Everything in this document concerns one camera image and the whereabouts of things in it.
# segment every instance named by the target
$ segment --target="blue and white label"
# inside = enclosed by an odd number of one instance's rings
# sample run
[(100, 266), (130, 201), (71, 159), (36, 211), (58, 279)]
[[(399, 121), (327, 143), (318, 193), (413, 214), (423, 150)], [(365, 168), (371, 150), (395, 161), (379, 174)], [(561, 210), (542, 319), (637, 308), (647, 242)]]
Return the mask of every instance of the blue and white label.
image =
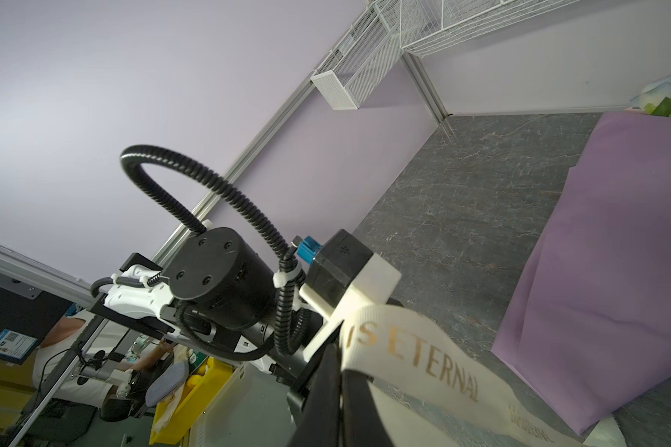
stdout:
[(37, 338), (4, 329), (0, 333), (0, 354), (21, 359), (37, 342)]

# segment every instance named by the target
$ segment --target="white wire basket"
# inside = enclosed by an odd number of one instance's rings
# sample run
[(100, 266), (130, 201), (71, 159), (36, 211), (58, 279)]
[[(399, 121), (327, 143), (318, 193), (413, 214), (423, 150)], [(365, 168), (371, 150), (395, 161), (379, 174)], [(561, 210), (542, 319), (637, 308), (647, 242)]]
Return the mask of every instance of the white wire basket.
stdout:
[(401, 0), (401, 48), (417, 56), (578, 0)]
[(334, 110), (358, 109), (403, 55), (400, 0), (377, 0), (315, 69), (311, 81)]

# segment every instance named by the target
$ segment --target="marble surface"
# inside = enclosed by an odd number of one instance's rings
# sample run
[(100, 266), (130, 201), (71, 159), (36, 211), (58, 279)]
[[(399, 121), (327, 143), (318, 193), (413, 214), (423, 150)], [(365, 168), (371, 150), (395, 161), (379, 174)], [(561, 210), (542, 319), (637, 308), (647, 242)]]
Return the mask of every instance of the marble surface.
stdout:
[[(449, 117), (354, 232), (403, 273), (394, 298), (434, 318), (534, 415), (574, 437), (489, 349), (567, 170), (599, 117)], [(389, 390), (463, 447), (521, 445)], [(671, 379), (615, 416), (629, 447), (671, 446)]]

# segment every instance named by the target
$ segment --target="purple wrapping paper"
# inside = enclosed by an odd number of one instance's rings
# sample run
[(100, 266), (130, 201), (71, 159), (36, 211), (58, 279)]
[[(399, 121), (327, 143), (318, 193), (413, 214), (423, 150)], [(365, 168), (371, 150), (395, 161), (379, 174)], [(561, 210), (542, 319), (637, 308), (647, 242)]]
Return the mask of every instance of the purple wrapping paper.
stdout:
[(578, 434), (671, 377), (671, 118), (602, 117), (492, 352)]

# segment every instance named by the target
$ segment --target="yellow plastic box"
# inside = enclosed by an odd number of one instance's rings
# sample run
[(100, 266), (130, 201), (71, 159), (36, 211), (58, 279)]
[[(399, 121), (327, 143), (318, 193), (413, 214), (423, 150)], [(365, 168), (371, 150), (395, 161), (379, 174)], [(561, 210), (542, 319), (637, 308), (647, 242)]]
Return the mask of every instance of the yellow plastic box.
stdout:
[[(226, 380), (229, 380), (233, 373), (232, 366), (210, 360), (212, 362), (209, 363), (210, 367), (204, 374), (204, 379), (200, 380), (194, 389), (187, 394), (187, 397), (182, 400), (177, 410), (171, 415), (169, 424), (162, 428), (159, 433), (152, 430), (152, 435), (149, 437), (150, 445), (153, 443), (178, 444), (196, 422), (199, 415), (206, 409), (206, 406), (209, 405), (209, 402), (216, 397)], [(159, 402), (154, 414), (154, 422), (161, 418), (166, 409), (167, 402)]]

